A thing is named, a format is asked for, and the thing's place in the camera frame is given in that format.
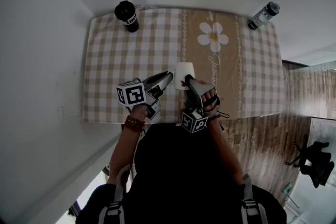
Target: person's right arm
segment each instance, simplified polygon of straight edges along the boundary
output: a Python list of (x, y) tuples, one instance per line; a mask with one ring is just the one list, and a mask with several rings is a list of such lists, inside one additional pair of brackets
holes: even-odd
[[(206, 92), (204, 95), (202, 95), (202, 102), (204, 103), (206, 100), (210, 99), (216, 94), (215, 89), (211, 89), (210, 91)], [(204, 108), (204, 111), (211, 111), (216, 106), (217, 100)], [(215, 146), (218, 150), (219, 156), (221, 158), (223, 167), (225, 171), (231, 176), (231, 178), (238, 184), (242, 185), (244, 184), (243, 181), (243, 168), (233, 151), (233, 148), (230, 146), (228, 140), (223, 135), (223, 131), (220, 127), (218, 118), (212, 119), (207, 124), (207, 127), (211, 133), (211, 137), (215, 143)]]

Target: bottle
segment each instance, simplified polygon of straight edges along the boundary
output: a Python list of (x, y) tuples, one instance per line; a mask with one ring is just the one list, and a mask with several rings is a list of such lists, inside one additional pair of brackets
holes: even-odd
[(114, 14), (122, 21), (122, 24), (125, 25), (129, 32), (132, 33), (139, 29), (139, 22), (135, 14), (135, 7), (131, 2), (127, 0), (120, 2), (119, 5), (115, 7)]
[(279, 13), (279, 10), (280, 6), (278, 4), (273, 2), (268, 3), (266, 7), (263, 7), (261, 11), (259, 11), (255, 16), (253, 16), (252, 19), (248, 21), (248, 27), (253, 30), (259, 28), (274, 16), (276, 16)]

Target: white cup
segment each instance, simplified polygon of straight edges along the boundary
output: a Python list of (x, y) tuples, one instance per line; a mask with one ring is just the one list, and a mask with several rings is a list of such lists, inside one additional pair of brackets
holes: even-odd
[(186, 75), (195, 77), (195, 70), (192, 62), (178, 62), (175, 67), (174, 83), (177, 90), (188, 90), (189, 87), (182, 86)]

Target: black chair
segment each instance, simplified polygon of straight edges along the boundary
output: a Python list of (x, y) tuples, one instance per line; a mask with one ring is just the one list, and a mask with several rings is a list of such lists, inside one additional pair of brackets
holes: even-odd
[[(293, 145), (299, 150), (300, 155), (297, 156), (291, 163), (286, 163), (286, 165), (292, 165), (300, 159), (299, 165), (295, 165), (295, 167), (300, 167), (302, 174), (310, 176), (315, 188), (319, 185), (325, 186), (328, 177), (334, 169), (334, 162), (330, 161), (331, 154), (321, 152), (323, 148), (329, 146), (329, 143), (314, 142), (314, 144), (308, 148), (303, 149), (301, 149), (296, 143), (293, 143)], [(311, 162), (311, 166), (305, 165), (306, 160)]]

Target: black tumbler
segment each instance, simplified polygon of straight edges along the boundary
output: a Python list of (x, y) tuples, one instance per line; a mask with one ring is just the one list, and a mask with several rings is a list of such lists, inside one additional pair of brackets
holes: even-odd
[(122, 24), (125, 25), (129, 32), (135, 32), (139, 29), (135, 7), (131, 2), (128, 2), (127, 0), (120, 2), (119, 5), (115, 7), (114, 14), (122, 21)]

